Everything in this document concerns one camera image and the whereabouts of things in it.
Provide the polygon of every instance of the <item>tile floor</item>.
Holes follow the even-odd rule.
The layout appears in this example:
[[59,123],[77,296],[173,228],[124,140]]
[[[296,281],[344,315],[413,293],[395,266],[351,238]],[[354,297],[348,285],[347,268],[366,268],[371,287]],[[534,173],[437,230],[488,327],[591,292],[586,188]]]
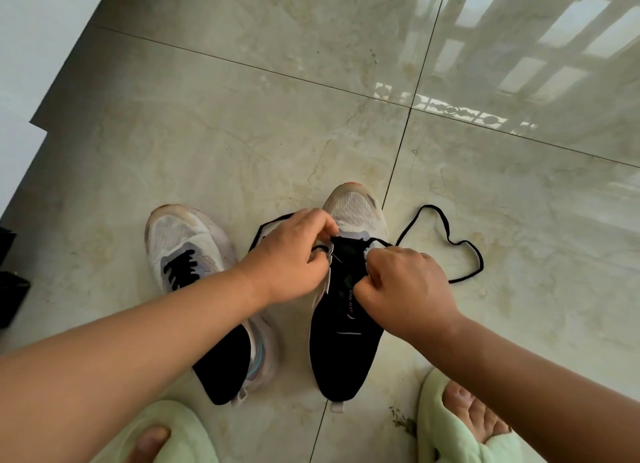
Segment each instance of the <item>tile floor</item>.
[[[482,250],[484,273],[454,289],[464,313],[640,398],[639,5],[104,0],[2,219],[20,232],[6,267],[33,288],[0,350],[155,296],[142,230],[158,204],[205,210],[242,254],[259,224],[356,180],[385,199],[392,238],[428,202]],[[466,271],[423,216],[405,245]],[[270,315],[284,344],[270,387],[236,409],[190,373],[167,391],[220,461],[415,461],[399,420],[428,362],[385,334],[332,414],[303,343],[309,300]]]

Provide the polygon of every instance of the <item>shoelace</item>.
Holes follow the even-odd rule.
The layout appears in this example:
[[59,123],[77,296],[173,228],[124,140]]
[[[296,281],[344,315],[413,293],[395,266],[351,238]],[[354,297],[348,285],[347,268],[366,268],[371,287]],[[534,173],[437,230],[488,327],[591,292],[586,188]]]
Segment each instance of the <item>shoelace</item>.
[[[444,212],[439,207],[437,207],[436,205],[427,204],[427,205],[423,205],[422,207],[420,207],[418,209],[418,212],[413,217],[412,221],[409,222],[409,225],[406,226],[405,230],[402,232],[402,234],[400,234],[400,237],[398,237],[398,240],[396,241],[395,245],[398,246],[398,247],[400,246],[400,242],[402,242],[402,240],[404,239],[404,236],[409,232],[409,230],[411,230],[411,228],[415,224],[415,221],[418,220],[418,217],[420,217],[420,212],[422,212],[423,209],[432,209],[432,210],[435,210],[438,213],[438,215],[440,216],[440,219],[442,221],[442,224],[444,226],[444,230],[445,230],[445,232],[447,234],[447,242],[449,244],[455,245],[455,246],[459,246],[459,245],[462,245],[462,244],[467,244],[471,249],[474,250],[474,252],[476,253],[476,256],[478,258],[478,268],[475,271],[473,271],[473,273],[467,274],[466,276],[462,276],[462,277],[459,277],[459,278],[450,279],[449,280],[449,284],[455,284],[457,282],[464,281],[464,280],[472,278],[476,274],[482,272],[484,270],[484,259],[482,257],[482,254],[480,254],[480,251],[478,250],[478,248],[476,248],[476,246],[471,241],[468,241],[468,240],[461,240],[461,241],[458,241],[458,242],[453,242],[451,240],[451,229],[449,228],[449,221],[447,219],[447,216],[444,215]],[[273,224],[274,222],[279,222],[281,220],[286,220],[286,219],[290,218],[293,214],[294,213],[288,213],[288,214],[285,214],[285,215],[281,215],[281,216],[279,216],[278,218],[276,218],[274,220],[270,220],[269,222],[266,222],[265,224],[262,224],[260,226],[260,228],[258,229],[258,232],[256,233],[256,235],[255,235],[255,237],[253,239],[253,242],[251,243],[251,247],[249,248],[249,251],[251,251],[254,247],[256,247],[258,245],[258,242],[260,241],[260,236],[262,235],[262,230],[267,225]],[[375,237],[372,237],[372,238],[370,238],[370,239],[368,239],[366,241],[365,247],[370,246],[374,241],[380,242],[380,244],[382,244],[382,245],[384,245],[386,247],[389,247],[389,246],[393,245],[393,244],[391,244],[389,242],[383,241],[382,239],[377,239]],[[313,248],[313,250],[315,250],[315,249],[320,249],[320,250],[326,252],[327,254],[331,254],[330,253],[330,249],[325,245],[317,245],[317,246],[315,246]]]
[[184,288],[200,279],[200,276],[195,273],[195,267],[198,265],[198,262],[193,260],[195,253],[194,249],[187,249],[165,265],[163,272],[168,273],[167,278],[172,284],[172,290]]

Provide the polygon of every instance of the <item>floor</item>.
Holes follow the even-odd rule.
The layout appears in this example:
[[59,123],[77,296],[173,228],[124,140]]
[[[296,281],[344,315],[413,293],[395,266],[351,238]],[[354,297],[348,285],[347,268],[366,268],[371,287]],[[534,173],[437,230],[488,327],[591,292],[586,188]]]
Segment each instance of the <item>floor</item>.
[[[157,294],[143,226],[208,212],[245,253],[257,227],[344,181],[395,239],[439,205],[485,271],[460,309],[640,398],[638,0],[104,0],[34,119],[49,135],[3,224],[33,281],[2,351]],[[473,260],[425,214],[404,245]],[[238,408],[185,374],[167,396],[223,463],[413,462],[429,363],[388,334],[345,414],[308,362],[310,302],[274,307],[284,361]],[[527,450],[530,461],[539,459]]]

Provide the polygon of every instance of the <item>sneaker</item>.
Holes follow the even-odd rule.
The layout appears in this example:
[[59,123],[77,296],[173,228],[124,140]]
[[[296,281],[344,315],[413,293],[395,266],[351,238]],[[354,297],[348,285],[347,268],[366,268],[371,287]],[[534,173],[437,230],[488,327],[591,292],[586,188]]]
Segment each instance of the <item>sneaker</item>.
[[[226,233],[203,212],[185,205],[155,209],[145,227],[151,270],[164,293],[230,269],[236,252]],[[278,360],[276,338],[263,315],[231,330],[193,366],[213,402],[242,402],[273,378]]]
[[320,392],[340,403],[362,387],[383,332],[353,296],[353,287],[367,275],[368,249],[389,244],[380,203],[363,185],[340,185],[323,209],[339,234],[331,239],[330,271],[311,319],[309,356]]

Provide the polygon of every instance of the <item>person's left hand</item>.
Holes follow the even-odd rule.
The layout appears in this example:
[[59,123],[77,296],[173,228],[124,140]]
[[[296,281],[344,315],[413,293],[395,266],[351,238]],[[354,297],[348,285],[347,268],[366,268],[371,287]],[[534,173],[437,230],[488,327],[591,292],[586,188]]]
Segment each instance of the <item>person's left hand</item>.
[[316,239],[338,235],[338,225],[322,209],[302,209],[269,233],[233,268],[244,274],[266,303],[290,301],[315,289],[329,269],[324,252],[311,251]]

